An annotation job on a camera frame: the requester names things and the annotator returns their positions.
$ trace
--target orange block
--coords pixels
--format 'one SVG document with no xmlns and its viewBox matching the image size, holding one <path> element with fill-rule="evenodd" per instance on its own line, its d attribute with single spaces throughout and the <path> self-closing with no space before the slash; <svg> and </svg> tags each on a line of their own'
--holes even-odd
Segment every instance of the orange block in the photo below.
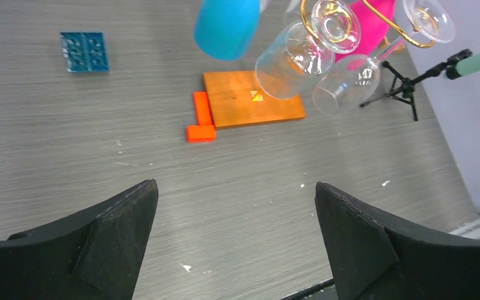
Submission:
<svg viewBox="0 0 480 300">
<path fill-rule="evenodd" d="M 216 139 L 216 128 L 213 125 L 190 125 L 187 126 L 187 142 L 205 143 Z"/>
<path fill-rule="evenodd" d="M 194 92 L 192 97 L 196 108 L 197 124 L 200 126 L 214 125 L 207 92 Z"/>
</svg>

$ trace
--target wine glass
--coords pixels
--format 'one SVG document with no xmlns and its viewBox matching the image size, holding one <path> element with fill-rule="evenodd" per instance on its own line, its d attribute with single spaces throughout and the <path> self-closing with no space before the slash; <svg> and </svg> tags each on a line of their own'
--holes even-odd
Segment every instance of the wine glass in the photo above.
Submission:
<svg viewBox="0 0 480 300">
<path fill-rule="evenodd" d="M 311 87 L 330 70 L 334 53 L 352 52 L 361 39 L 358 19 L 347 4 L 318 0 L 306 14 L 305 3 L 302 0 L 302 20 L 288 25 L 255 65 L 260 88 L 276 99 L 292 98 Z"/>
<path fill-rule="evenodd" d="M 373 95 L 380 82 L 380 63 L 404 40 L 420 48 L 431 47 L 434 42 L 448 43 L 455 37 L 455 26 L 445 8 L 437 0 L 404 0 L 404 11 L 413 26 L 410 34 L 397 37 L 388 47 L 372 56 L 357 54 L 338 61 L 314 88 L 312 98 L 317 109 L 333 116 L 349 108 L 357 108 Z M 416 34 L 431 40 L 419 44 Z"/>
</svg>

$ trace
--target orange wooden board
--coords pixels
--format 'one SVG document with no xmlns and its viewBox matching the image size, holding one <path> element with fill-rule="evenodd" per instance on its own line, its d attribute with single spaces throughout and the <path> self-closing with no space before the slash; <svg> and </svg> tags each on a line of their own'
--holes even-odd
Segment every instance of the orange wooden board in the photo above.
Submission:
<svg viewBox="0 0 480 300">
<path fill-rule="evenodd" d="M 254 71 L 206 72 L 205 88 L 216 129 L 304 119 L 301 98 L 278 100 L 259 90 Z"/>
</svg>

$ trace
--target wooden table surface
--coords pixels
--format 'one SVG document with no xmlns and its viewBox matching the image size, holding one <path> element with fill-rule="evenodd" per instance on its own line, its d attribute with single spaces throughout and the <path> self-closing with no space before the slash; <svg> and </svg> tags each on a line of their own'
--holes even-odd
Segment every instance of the wooden table surface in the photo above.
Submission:
<svg viewBox="0 0 480 300">
<path fill-rule="evenodd" d="M 199 0 L 0 0 L 0 239 L 155 178 L 134 299 L 272 300 L 331 277 L 318 181 L 443 231 L 476 218 L 422 92 L 419 122 L 393 101 L 328 118 L 305 92 L 302 121 L 185 142 L 201 74 L 252 69 L 286 5 L 220 62 L 192 39 Z M 111 72 L 67 73 L 60 31 L 103 32 Z M 391 61 L 414 73 L 407 54 Z"/>
</svg>

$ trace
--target black tripod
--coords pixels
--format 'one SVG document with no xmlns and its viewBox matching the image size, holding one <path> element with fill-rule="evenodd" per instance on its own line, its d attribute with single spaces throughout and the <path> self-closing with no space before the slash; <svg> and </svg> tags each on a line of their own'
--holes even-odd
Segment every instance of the black tripod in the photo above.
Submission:
<svg viewBox="0 0 480 300">
<path fill-rule="evenodd" d="M 394 74 L 394 80 L 392 81 L 391 84 L 391 89 L 389 92 L 386 94 L 383 94 L 382 96 L 372 99 L 372 100 L 367 100 L 359 105 L 360 108 L 364 108 L 365 106 L 376 102 L 382 98 L 391 98 L 393 100 L 400 101 L 402 103 L 406 103 L 408 105 L 411 105 L 411 109 L 413 110 L 413 120 L 418 121 L 419 118 L 417 116 L 417 108 L 415 106 L 415 100 L 413 98 L 413 92 L 415 91 L 415 84 L 420 83 L 426 78 L 431 78 L 431 77 L 438 77 L 441 75 L 441 73 L 446 70 L 448 67 L 455 66 L 459 61 L 462 61 L 465 58 L 469 58 L 472 56 L 472 52 L 468 49 L 465 49 L 450 58 L 446 62 L 441 62 L 437 66 L 432 67 L 431 69 L 427 70 L 424 72 L 424 74 L 418 76 L 417 78 L 414 79 L 409 79 L 407 77 L 402 76 L 402 74 L 398 73 L 397 70 L 395 70 L 389 62 L 384 61 L 382 62 L 382 67 L 390 70 Z M 396 84 L 396 81 L 400 80 L 402 84 L 400 85 L 399 88 L 395 89 L 394 85 Z"/>
</svg>

